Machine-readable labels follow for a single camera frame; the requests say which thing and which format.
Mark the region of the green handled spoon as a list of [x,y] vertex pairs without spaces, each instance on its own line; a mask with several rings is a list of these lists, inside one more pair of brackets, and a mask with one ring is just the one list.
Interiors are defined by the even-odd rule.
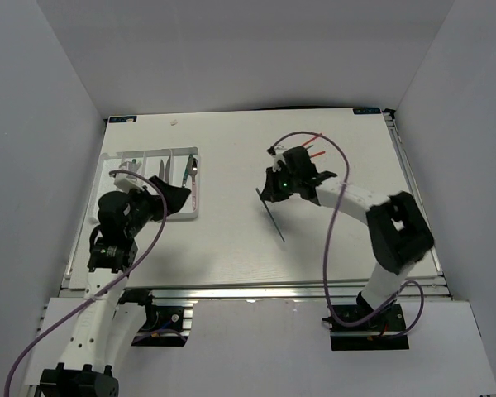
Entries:
[[188,157],[188,160],[187,160],[187,163],[185,166],[185,170],[184,170],[183,179],[182,179],[182,186],[183,187],[186,186],[187,181],[188,181],[188,177],[191,175],[192,172],[193,172],[193,156],[190,155]]

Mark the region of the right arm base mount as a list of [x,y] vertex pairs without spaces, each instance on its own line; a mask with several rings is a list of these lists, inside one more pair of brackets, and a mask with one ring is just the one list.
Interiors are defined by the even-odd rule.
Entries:
[[406,330],[406,321],[400,304],[389,307],[380,315],[349,328],[338,324],[332,316],[322,318],[330,333],[334,352],[403,351],[409,349],[408,337],[398,336]]

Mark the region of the pink handled knife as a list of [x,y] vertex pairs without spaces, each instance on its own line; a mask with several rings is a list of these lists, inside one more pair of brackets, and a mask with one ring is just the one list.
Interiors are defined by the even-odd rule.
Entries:
[[163,160],[160,160],[158,177],[160,178],[160,180],[165,180],[165,163]]

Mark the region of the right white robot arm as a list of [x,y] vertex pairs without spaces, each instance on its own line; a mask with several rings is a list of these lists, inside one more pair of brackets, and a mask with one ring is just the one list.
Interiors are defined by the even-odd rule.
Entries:
[[345,328],[378,328],[387,318],[386,309],[408,285],[408,273],[434,247],[415,198],[405,191],[376,194],[332,171],[319,171],[303,146],[282,152],[269,148],[268,152],[274,163],[266,170],[260,193],[263,203],[283,202],[297,194],[318,207],[332,209],[334,216],[344,213],[367,227],[376,263],[356,298],[357,319],[345,320],[335,311],[331,317]]

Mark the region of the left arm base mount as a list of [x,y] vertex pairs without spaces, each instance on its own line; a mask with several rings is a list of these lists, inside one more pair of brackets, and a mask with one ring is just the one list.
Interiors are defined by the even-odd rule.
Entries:
[[184,347],[184,310],[180,305],[161,304],[149,289],[131,289],[123,293],[119,304],[138,304],[145,310],[145,322],[137,332],[134,347]]

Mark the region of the pink handled spoon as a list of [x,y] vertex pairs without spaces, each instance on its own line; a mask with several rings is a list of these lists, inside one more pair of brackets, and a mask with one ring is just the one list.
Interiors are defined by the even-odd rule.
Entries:
[[189,174],[191,175],[192,209],[195,212],[198,206],[198,188],[197,188],[198,160],[195,157],[192,158]]

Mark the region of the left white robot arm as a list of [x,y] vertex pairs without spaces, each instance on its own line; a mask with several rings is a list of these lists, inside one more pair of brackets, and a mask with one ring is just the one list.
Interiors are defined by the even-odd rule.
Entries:
[[98,225],[89,239],[87,286],[71,313],[74,328],[55,367],[41,373],[44,396],[116,396],[117,368],[138,331],[154,327],[158,309],[147,293],[132,298],[124,289],[145,259],[136,237],[150,222],[164,224],[191,194],[157,176],[114,170],[115,190],[98,200]]

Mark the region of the black handled fork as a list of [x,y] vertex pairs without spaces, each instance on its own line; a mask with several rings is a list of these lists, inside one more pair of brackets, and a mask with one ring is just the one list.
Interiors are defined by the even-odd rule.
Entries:
[[135,173],[140,173],[141,162],[131,162],[129,165],[129,170]]

